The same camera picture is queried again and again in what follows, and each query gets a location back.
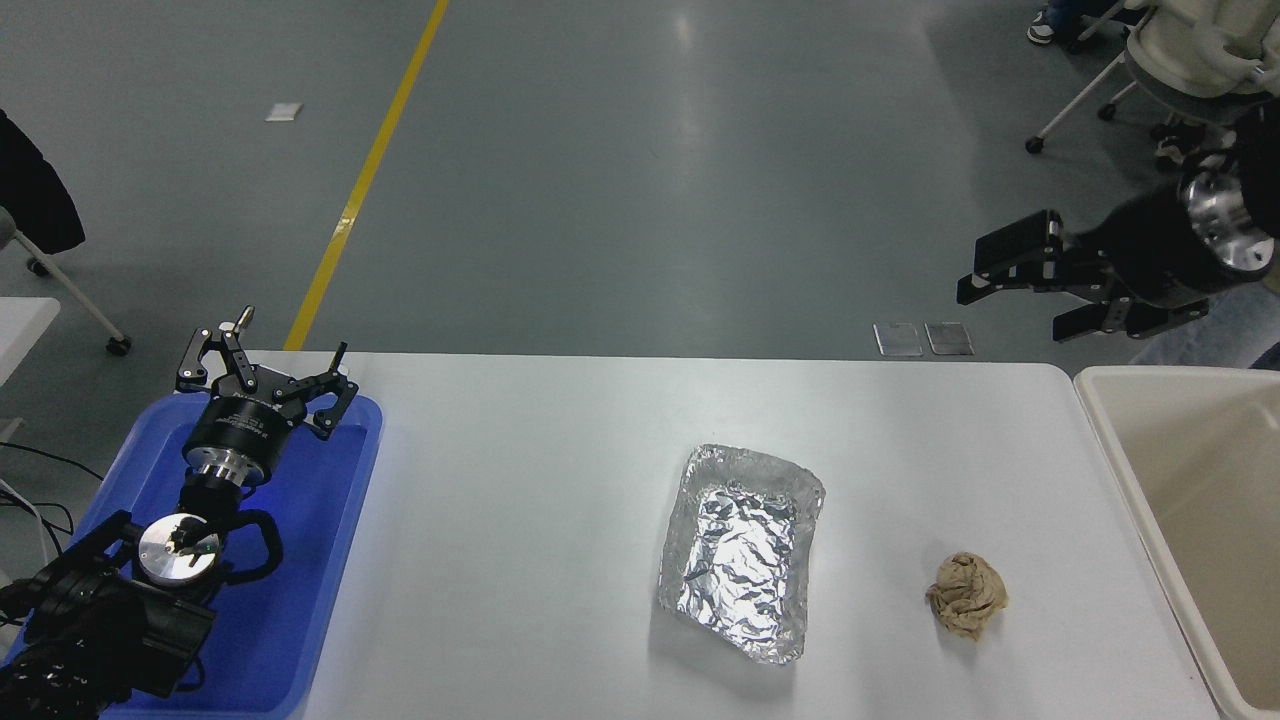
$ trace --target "chair leg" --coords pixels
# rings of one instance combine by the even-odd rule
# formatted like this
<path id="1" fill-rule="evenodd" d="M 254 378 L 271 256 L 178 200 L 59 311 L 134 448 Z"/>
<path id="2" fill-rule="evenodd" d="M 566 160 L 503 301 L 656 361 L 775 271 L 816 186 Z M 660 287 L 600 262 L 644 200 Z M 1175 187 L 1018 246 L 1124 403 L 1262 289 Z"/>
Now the chair leg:
<path id="1" fill-rule="evenodd" d="M 1093 91 L 1097 90 L 1100 85 L 1102 85 L 1105 79 L 1107 79 L 1107 76 L 1115 72 L 1115 69 L 1119 68 L 1123 63 L 1124 63 L 1124 53 L 1120 53 L 1119 55 L 1116 55 L 1115 60 L 1111 60 L 1111 64 L 1108 64 L 1106 68 L 1103 68 L 1101 73 L 1098 73 L 1098 77 L 1093 78 L 1093 81 L 1091 81 L 1089 85 L 1084 86 L 1084 90 L 1082 90 L 1079 95 L 1076 95 L 1070 102 L 1066 104 L 1066 108 L 1062 108 L 1062 111 L 1055 115 L 1053 119 L 1050 120 L 1047 126 L 1041 128 L 1038 133 L 1027 140 L 1025 143 L 1027 151 L 1033 155 L 1036 152 L 1039 152 L 1044 147 L 1044 138 L 1048 137 L 1048 133 L 1053 132 L 1053 128 L 1056 128 L 1059 123 L 1061 123 L 1064 119 L 1066 119 L 1068 115 L 1074 113 L 1075 109 L 1079 108 L 1080 104 L 1084 102 L 1089 97 L 1089 95 L 1092 95 Z"/>
<path id="2" fill-rule="evenodd" d="M 1096 22 L 1096 23 L 1091 24 L 1089 27 L 1084 28 L 1084 32 L 1082 32 L 1080 35 L 1078 35 L 1075 37 L 1075 42 L 1084 42 L 1085 40 L 1093 37 L 1098 32 L 1098 28 L 1101 28 L 1102 26 L 1105 26 L 1107 23 L 1107 20 L 1110 20 L 1111 18 L 1116 17 L 1117 14 L 1120 14 L 1120 10 L 1123 10 L 1123 9 L 1124 9 L 1124 3 L 1120 3 L 1120 1 L 1117 1 L 1114 5 L 1111 5 L 1110 8 L 1107 8 L 1107 12 L 1102 13 L 1102 15 L 1098 18 L 1098 22 Z"/>
<path id="3" fill-rule="evenodd" d="M 1134 90 L 1138 90 L 1138 81 L 1133 81 L 1129 85 L 1124 86 L 1124 90 L 1112 95 L 1111 100 L 1107 100 L 1106 105 L 1098 108 L 1098 118 L 1103 120 L 1110 120 L 1115 118 L 1116 105 L 1119 105 L 1125 97 L 1129 97 L 1129 95 L 1132 95 Z"/>
<path id="4" fill-rule="evenodd" d="M 128 352 L 131 345 L 129 336 L 120 332 L 120 328 L 115 327 L 111 323 L 111 320 L 108 320 L 106 315 L 104 315 L 102 311 L 97 309 L 97 305 L 93 305 L 93 301 L 91 301 L 87 295 L 81 292 L 81 288 L 77 287 L 76 283 L 73 283 L 72 279 L 68 278 L 65 273 L 63 273 L 61 268 L 59 268 L 58 264 L 49 258 L 49 255 L 45 255 L 44 251 L 36 247 L 35 242 L 28 240 L 27 236 L 22 234 L 20 231 L 14 233 L 14 238 L 18 240 L 18 243 L 22 245 L 27 250 L 27 252 L 29 252 L 31 256 L 36 259 L 37 263 L 40 263 L 41 265 L 45 266 L 46 270 L 49 270 L 49 274 L 54 275 L 54 278 L 56 278 L 58 282 L 67 286 L 67 290 L 69 290 L 70 293 L 76 296 L 76 300 L 78 300 L 79 304 L 83 305 L 86 310 L 88 310 L 88 314 L 92 315 L 93 319 L 99 322 L 99 324 L 106 328 L 106 332 L 111 333 L 111 340 L 108 342 L 108 350 L 110 350 L 115 355 L 124 355 L 125 352 Z"/>

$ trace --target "black cable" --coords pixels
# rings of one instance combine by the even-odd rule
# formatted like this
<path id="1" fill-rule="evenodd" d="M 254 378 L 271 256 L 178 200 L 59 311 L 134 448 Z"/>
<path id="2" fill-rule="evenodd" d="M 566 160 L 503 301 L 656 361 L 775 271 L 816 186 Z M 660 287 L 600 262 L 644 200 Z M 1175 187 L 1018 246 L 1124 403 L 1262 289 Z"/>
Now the black cable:
<path id="1" fill-rule="evenodd" d="M 93 475 L 99 480 L 102 479 L 102 475 L 95 473 L 87 465 L 82 465 L 82 464 L 79 464 L 79 462 L 77 462 L 74 460 L 68 460 L 67 457 L 63 457 L 61 455 L 54 455 L 52 452 L 45 452 L 44 450 L 37 450 L 35 447 L 27 447 L 26 445 L 18 445 L 15 442 L 0 442 L 0 447 L 10 447 L 13 450 L 20 450 L 23 452 L 32 452 L 32 454 L 40 455 L 42 457 L 49 457 L 50 460 L 58 460 L 59 462 L 67 462 L 68 465 L 74 465 L 74 466 L 79 468 L 81 470 L 84 470 L 86 473 L 88 473 L 90 475 Z"/>
<path id="2" fill-rule="evenodd" d="M 63 533 L 64 536 L 76 534 L 76 523 L 72 520 L 72 512 L 70 510 L 67 510 L 65 505 L 60 505 L 58 502 L 32 502 L 32 505 L 35 505 L 36 507 L 56 507 L 61 510 L 67 515 L 65 528 L 55 524 L 49 518 L 45 518 L 45 524 L 58 530 L 59 533 Z M 26 505 L 15 502 L 12 497 L 9 497 L 9 493 L 4 491 L 0 491 L 0 507 L 20 507 L 27 511 L 27 515 L 31 515 L 31 510 L 28 510 Z"/>
<path id="3" fill-rule="evenodd" d="M 36 518 L 37 520 L 40 520 L 41 527 L 44 527 L 45 532 L 49 533 L 49 539 L 54 541 L 54 548 L 58 551 L 58 555 L 63 553 L 63 543 L 58 542 L 58 536 L 54 534 L 54 530 L 67 532 L 65 528 L 59 528 L 58 525 L 50 523 L 49 520 L 45 520 L 44 516 L 36 515 L 31 510 L 31 507 L 27 507 L 26 503 L 19 502 L 18 498 L 14 497 L 13 493 L 10 493 L 9 491 L 0 489 L 0 500 L 5 501 L 5 502 L 0 502 L 0 506 L 18 507 L 23 512 L 26 512 L 27 515 L 31 515 L 32 518 Z"/>

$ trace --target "gray floor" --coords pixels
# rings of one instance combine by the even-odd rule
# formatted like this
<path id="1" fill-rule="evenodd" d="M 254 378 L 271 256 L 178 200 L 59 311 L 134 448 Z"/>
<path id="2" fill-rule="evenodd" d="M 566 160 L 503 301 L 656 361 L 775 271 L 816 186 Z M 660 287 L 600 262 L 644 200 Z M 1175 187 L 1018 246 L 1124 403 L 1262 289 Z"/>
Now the gray floor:
<path id="1" fill-rule="evenodd" d="M 195 325 L 251 302 L 246 343 L 280 347 L 431 6 L 0 3 L 0 106 L 91 238 L 61 260 L 136 341 L 108 356 L 0 252 L 0 293 L 63 300 L 0 388 L 17 441 L 105 469 Z M 951 320 L 975 360 L 1124 363 L 1128 340 L 1050 340 L 1068 299 L 954 301 L 984 232 L 1088 227 L 1158 181 L 1144 97 L 1023 151 L 1120 47 L 1033 47 L 1033 13 L 453 0 L 307 348 L 870 360 L 873 322 Z M 264 123 L 276 101 L 306 108 Z M 77 514 L 95 488 L 3 448 L 0 474 Z M 13 575 L 38 565 L 22 523 L 0 514 Z"/>

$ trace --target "beige plastic bin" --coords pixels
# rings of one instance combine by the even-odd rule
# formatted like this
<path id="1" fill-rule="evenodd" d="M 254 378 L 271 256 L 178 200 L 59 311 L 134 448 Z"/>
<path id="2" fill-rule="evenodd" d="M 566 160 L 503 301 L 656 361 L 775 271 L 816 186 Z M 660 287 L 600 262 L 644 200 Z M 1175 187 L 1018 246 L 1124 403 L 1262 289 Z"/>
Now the beige plastic bin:
<path id="1" fill-rule="evenodd" d="M 1220 710 L 1280 720 L 1280 373 L 1089 368 L 1075 387 Z"/>

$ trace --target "yellow floor line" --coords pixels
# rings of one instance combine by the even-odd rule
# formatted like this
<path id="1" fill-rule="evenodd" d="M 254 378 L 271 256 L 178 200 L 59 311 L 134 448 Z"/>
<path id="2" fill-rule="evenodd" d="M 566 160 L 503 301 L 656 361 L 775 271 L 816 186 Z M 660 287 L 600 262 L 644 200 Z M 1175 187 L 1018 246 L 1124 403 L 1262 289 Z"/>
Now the yellow floor line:
<path id="1" fill-rule="evenodd" d="M 329 281 L 333 279 L 338 259 L 342 258 L 342 251 L 347 247 L 351 228 L 356 224 L 356 217 L 360 215 L 360 206 L 365 204 L 365 195 L 369 193 L 369 186 L 374 183 L 374 176 L 378 174 L 378 167 L 383 163 L 387 145 L 396 132 L 401 113 L 404 110 L 404 102 L 408 101 L 408 94 L 413 91 L 413 82 L 422 69 L 422 60 L 426 59 L 426 51 L 431 49 L 431 40 L 435 38 L 435 31 L 440 27 L 440 20 L 444 19 L 444 10 L 448 6 L 449 0 L 436 0 L 435 9 L 431 10 L 431 18 L 426 22 L 422 37 L 417 41 L 413 58 L 408 61 L 408 67 L 404 68 L 404 77 L 401 78 L 399 87 L 396 88 L 396 97 L 392 99 L 392 106 L 387 109 L 387 117 L 383 118 L 383 127 L 378 129 L 374 146 L 369 149 L 365 165 L 360 169 L 360 177 L 356 178 L 356 186 L 351 188 L 351 195 L 347 197 L 347 206 L 343 208 L 342 217 L 338 218 L 338 225 L 333 228 L 329 247 L 325 249 L 324 258 L 320 259 L 320 266 L 316 268 L 316 274 L 311 278 L 311 287 L 307 288 L 307 295 L 302 299 L 302 306 L 298 307 L 298 315 L 293 319 L 289 337 L 284 341 L 284 350 L 302 350 L 302 343 L 306 342 L 307 333 L 311 332 L 311 324 L 316 319 L 316 311 L 320 310 L 320 302 L 324 300 L 325 291 L 329 290 Z"/>

